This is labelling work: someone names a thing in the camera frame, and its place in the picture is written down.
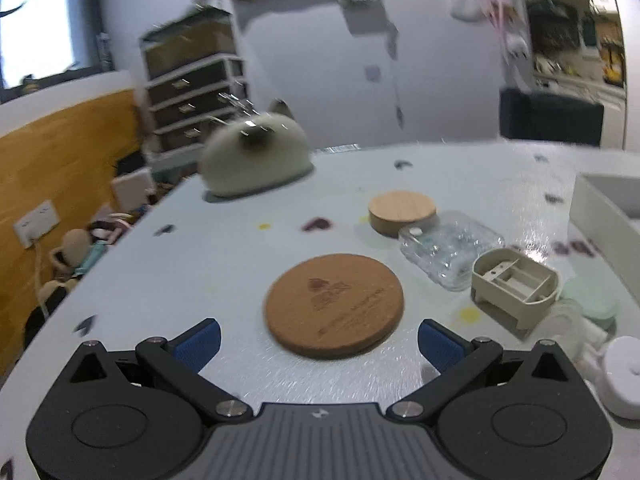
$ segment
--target transparent container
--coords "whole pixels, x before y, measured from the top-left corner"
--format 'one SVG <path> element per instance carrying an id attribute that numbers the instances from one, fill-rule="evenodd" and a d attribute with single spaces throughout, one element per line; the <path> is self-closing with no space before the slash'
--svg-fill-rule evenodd
<path id="1" fill-rule="evenodd" d="M 400 229 L 400 250 L 447 290 L 471 286 L 474 261 L 504 238 L 460 211 L 445 211 Z"/>

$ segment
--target white round object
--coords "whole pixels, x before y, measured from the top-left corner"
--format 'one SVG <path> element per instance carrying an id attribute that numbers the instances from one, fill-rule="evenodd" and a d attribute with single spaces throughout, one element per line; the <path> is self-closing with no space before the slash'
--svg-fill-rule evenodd
<path id="1" fill-rule="evenodd" d="M 480 22 L 486 16 L 476 0 L 456 0 L 451 6 L 451 17 L 461 22 Z"/>
<path id="2" fill-rule="evenodd" d="M 523 57 L 524 59 L 529 59 L 529 44 L 527 43 L 527 40 L 525 40 L 521 35 L 507 32 L 505 37 L 505 44 L 507 47 L 507 52 L 513 57 Z"/>
<path id="3" fill-rule="evenodd" d="M 640 420 L 640 339 L 622 336 L 609 344 L 595 386 L 611 413 Z"/>
<path id="4" fill-rule="evenodd" d="M 304 131 L 280 114 L 247 116 L 219 128 L 198 165 L 204 183 L 222 197 L 284 184 L 312 167 Z"/>

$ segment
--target round cork coaster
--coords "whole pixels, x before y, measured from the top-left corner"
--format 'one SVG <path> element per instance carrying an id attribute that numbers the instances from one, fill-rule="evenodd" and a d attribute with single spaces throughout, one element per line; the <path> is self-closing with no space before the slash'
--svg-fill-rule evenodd
<path id="1" fill-rule="evenodd" d="M 402 286 L 388 267 L 366 256 L 328 254 L 280 276 L 264 302 L 264 315 L 286 348 L 336 358 L 384 339 L 403 308 Z"/>
<path id="2" fill-rule="evenodd" d="M 381 235 L 398 237 L 405 225 L 423 220 L 436 213 L 433 200 L 413 191 L 390 191 L 375 196 L 369 202 L 369 223 Z"/>

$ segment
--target drawer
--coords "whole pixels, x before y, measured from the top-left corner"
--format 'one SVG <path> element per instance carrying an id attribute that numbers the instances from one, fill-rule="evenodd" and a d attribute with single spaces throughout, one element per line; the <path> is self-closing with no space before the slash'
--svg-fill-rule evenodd
<path id="1" fill-rule="evenodd" d="M 192 92 L 203 86 L 213 85 L 225 79 L 228 79 L 225 62 L 220 59 L 209 66 L 188 72 L 171 81 L 149 88 L 149 100 L 152 105 L 157 105 L 158 103 L 181 96 L 187 92 Z"/>
<path id="2" fill-rule="evenodd" d="M 229 121 L 233 118 L 234 113 L 230 112 L 218 116 L 223 121 Z M 210 123 L 209 121 L 197 121 L 195 123 L 187 124 L 180 128 L 170 130 L 164 134 L 156 134 L 160 143 L 160 149 L 163 152 L 175 150 L 189 144 L 195 144 L 196 142 L 205 143 L 211 134 L 221 128 L 223 124 Z"/>
<path id="3" fill-rule="evenodd" d="M 218 98 L 220 92 L 229 92 L 229 86 L 218 88 L 206 94 L 196 95 L 166 108 L 156 110 L 154 112 L 156 127 L 162 128 L 169 124 L 225 108 L 228 104 L 220 101 Z"/>

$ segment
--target window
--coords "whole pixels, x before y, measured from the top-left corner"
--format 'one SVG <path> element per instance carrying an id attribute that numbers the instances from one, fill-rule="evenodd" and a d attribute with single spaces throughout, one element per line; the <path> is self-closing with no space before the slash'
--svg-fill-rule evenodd
<path id="1" fill-rule="evenodd" d="M 0 18 L 0 102 L 111 69 L 99 55 L 98 0 L 0 0 L 0 12 L 12 9 Z"/>

